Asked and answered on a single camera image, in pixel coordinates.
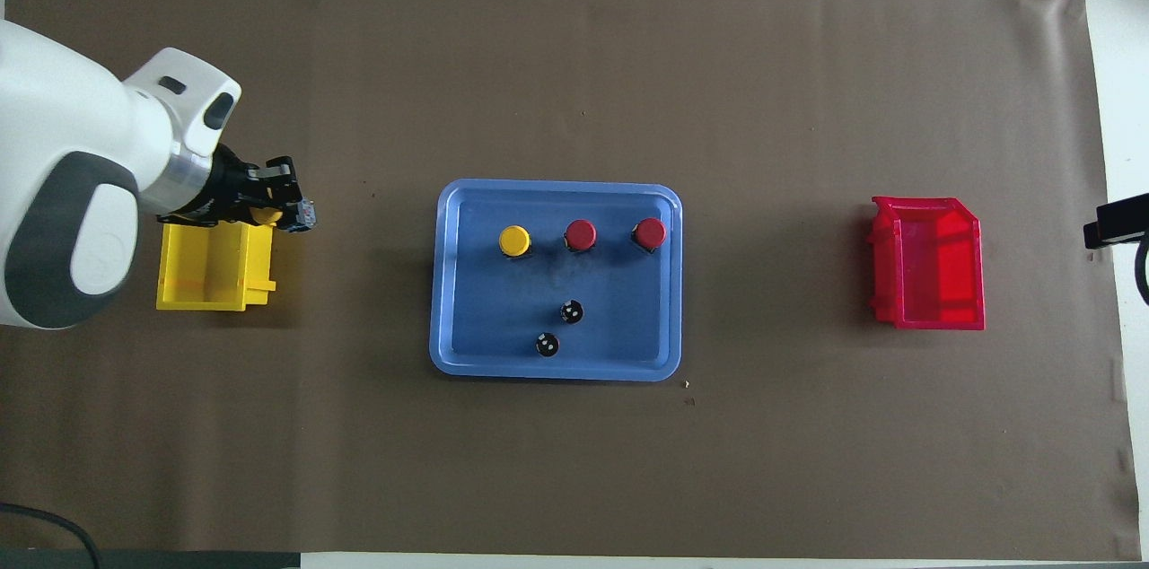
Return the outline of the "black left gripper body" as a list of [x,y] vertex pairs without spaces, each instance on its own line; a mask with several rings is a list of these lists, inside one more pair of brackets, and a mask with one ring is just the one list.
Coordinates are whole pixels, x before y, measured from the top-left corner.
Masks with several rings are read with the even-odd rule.
[[244,162],[233,149],[219,144],[213,154],[213,169],[192,201],[177,210],[160,214],[159,223],[173,225],[218,225],[219,223],[246,223],[267,225],[253,216],[255,197],[248,197],[253,178],[248,177],[255,167]]

